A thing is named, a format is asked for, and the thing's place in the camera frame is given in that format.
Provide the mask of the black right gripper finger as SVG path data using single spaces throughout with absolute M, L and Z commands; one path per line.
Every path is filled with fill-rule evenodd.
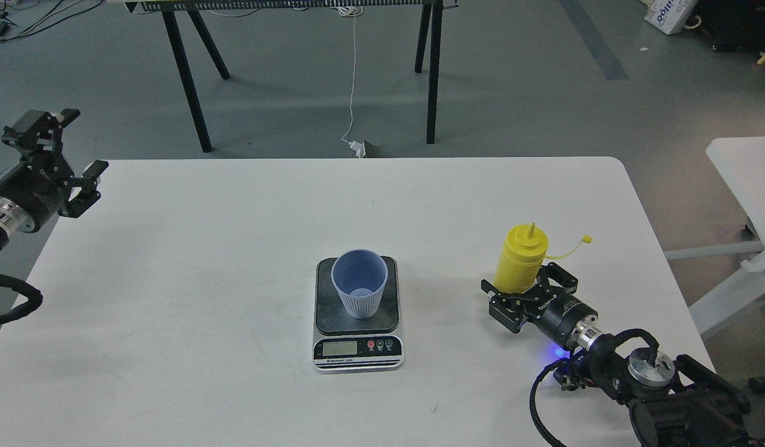
M 551 261 L 539 268 L 535 283 L 537 302 L 546 302 L 553 295 L 576 298 L 578 285 L 575 275 Z
M 518 334 L 526 323 L 532 322 L 527 316 L 523 302 L 532 302 L 524 292 L 501 292 L 485 278 L 480 282 L 481 290 L 489 297 L 489 314 L 511 333 Z

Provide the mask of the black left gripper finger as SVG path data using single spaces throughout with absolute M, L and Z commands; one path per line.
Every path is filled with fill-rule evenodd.
M 57 215 L 76 219 L 87 212 L 100 198 L 101 193 L 97 190 L 101 175 L 109 167 L 104 160 L 93 161 L 80 176 L 70 176 L 63 180 L 61 195 L 61 207 Z
M 78 109 L 59 113 L 29 110 L 14 125 L 3 127 L 1 141 L 21 156 L 30 169 L 48 178 L 72 178 L 73 170 L 63 156 L 62 133 L 81 116 Z

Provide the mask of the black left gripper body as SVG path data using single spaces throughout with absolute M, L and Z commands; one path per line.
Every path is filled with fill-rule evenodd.
M 29 216 L 30 228 L 21 228 L 27 233 L 38 232 L 63 203 L 61 189 L 27 163 L 0 173 L 0 198 L 16 204 Z

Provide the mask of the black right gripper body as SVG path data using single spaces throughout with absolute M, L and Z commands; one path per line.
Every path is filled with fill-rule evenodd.
M 525 314 L 544 335 L 563 349 L 578 347 L 579 322 L 599 316 L 594 308 L 569 292 L 551 292 L 536 302 L 526 303 Z

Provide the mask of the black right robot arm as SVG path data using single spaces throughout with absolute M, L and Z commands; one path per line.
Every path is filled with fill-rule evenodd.
M 539 416 L 536 393 L 551 374 L 564 391 L 598 388 L 629 411 L 642 446 L 763 446 L 749 435 L 744 393 L 688 354 L 672 359 L 642 328 L 618 334 L 597 327 L 598 314 L 576 296 L 578 281 L 557 263 L 541 266 L 524 292 L 499 291 L 482 280 L 490 316 L 512 333 L 533 323 L 570 353 L 549 363 L 533 382 L 529 411 L 535 429 L 552 446 L 561 442 Z

